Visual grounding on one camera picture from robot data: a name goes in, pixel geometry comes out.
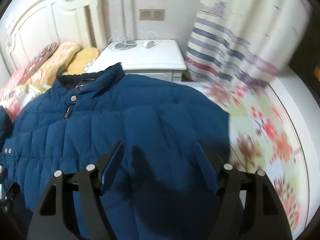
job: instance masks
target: pillow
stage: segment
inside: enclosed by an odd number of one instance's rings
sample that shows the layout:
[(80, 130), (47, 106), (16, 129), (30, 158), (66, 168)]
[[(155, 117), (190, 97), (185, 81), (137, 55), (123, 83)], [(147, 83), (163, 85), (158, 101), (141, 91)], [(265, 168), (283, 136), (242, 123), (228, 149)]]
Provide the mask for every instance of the pillow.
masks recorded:
[(26, 80), (28, 80), (36, 71), (51, 57), (55, 51), (58, 49), (59, 43), (54, 42), (46, 46), (37, 56), (33, 58), (32, 61), (26, 66), (24, 70), (24, 80), (20, 84), (23, 84)]
[(46, 60), (57, 50), (59, 44), (57, 42), (46, 46), (37, 56), (31, 60), (25, 68), (15, 71), (9, 81), (4, 86), (5, 89), (13, 89), (18, 85), (22, 85), (30, 78)]
[(96, 48), (85, 48), (78, 52), (68, 66), (68, 69), (63, 75), (80, 75), (85, 72), (84, 68), (88, 63), (92, 62), (99, 56), (99, 51)]
[(55, 53), (27, 81), (26, 84), (52, 85), (56, 73), (63, 65), (68, 66), (74, 54), (81, 49), (76, 42), (61, 43)]

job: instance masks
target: jacket collar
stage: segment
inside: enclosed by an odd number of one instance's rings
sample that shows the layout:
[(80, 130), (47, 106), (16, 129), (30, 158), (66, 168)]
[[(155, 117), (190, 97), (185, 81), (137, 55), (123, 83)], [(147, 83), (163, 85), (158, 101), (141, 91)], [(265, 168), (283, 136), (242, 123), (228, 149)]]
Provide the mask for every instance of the jacket collar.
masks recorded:
[[(61, 104), (74, 105), (78, 99), (93, 98), (96, 94), (108, 91), (124, 76), (120, 63), (106, 68), (97, 73), (84, 73), (81, 75), (57, 76), (50, 89), (51, 99), (58, 100)], [(83, 81), (91, 81), (87, 85), (79, 86)]]

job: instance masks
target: lamp base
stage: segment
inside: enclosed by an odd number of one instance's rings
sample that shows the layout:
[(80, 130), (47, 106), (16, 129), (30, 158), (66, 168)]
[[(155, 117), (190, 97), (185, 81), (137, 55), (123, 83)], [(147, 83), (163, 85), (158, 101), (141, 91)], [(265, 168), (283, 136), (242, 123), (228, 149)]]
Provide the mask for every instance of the lamp base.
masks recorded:
[(135, 46), (137, 46), (137, 44), (134, 41), (127, 41), (127, 44), (118, 42), (115, 46), (114, 49), (115, 50), (126, 50), (126, 49), (132, 49)]

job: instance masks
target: floral bedding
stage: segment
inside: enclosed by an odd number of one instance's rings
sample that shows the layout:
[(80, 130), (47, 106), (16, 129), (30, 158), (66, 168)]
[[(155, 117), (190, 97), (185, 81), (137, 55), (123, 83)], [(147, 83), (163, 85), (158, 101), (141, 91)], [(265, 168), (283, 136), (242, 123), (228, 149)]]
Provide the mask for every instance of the floral bedding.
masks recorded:
[(266, 171), (283, 204), (295, 239), (308, 214), (308, 174), (295, 129), (270, 87), (184, 83), (230, 114), (230, 163), (240, 171)]
[(0, 106), (3, 106), (13, 122), (23, 108), (33, 99), (46, 92), (48, 85), (20, 85), (0, 90)]

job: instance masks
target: metal screw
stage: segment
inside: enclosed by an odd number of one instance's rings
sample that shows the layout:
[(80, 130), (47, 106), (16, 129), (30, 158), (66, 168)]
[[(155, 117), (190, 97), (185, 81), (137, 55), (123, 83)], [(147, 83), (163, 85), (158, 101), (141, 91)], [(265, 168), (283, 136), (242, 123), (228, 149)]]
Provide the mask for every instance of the metal screw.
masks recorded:
[(258, 170), (258, 175), (263, 177), (266, 173), (263, 170)]
[(94, 164), (89, 164), (86, 169), (87, 171), (93, 171), (96, 168), (96, 166), (94, 166)]
[(60, 177), (62, 175), (62, 171), (56, 171), (55, 173), (54, 173), (54, 176), (55, 177)]
[(226, 163), (225, 165), (223, 165), (223, 167), (227, 171), (231, 171), (233, 169), (233, 166), (230, 163)]

